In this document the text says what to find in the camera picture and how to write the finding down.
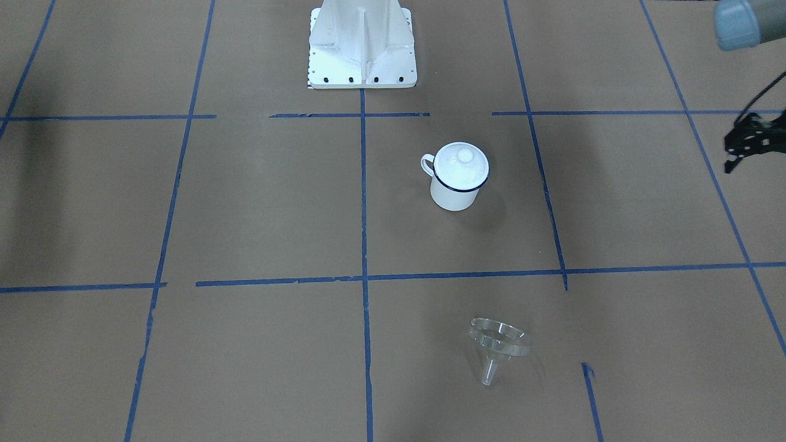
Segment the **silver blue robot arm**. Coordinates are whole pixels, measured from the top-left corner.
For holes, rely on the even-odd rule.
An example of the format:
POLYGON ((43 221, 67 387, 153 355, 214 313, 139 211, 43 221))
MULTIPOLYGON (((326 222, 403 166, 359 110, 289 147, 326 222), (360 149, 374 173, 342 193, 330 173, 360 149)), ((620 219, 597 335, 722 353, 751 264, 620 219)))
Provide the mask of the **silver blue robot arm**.
MULTIPOLYGON (((784 1, 721 1, 714 12, 715 37, 723 51, 752 48, 783 39, 785 36, 784 1)), ((732 173, 743 159, 765 153, 785 151, 785 112, 767 120, 752 107, 784 79, 780 73, 739 112, 723 143, 727 159, 724 173, 732 173)))

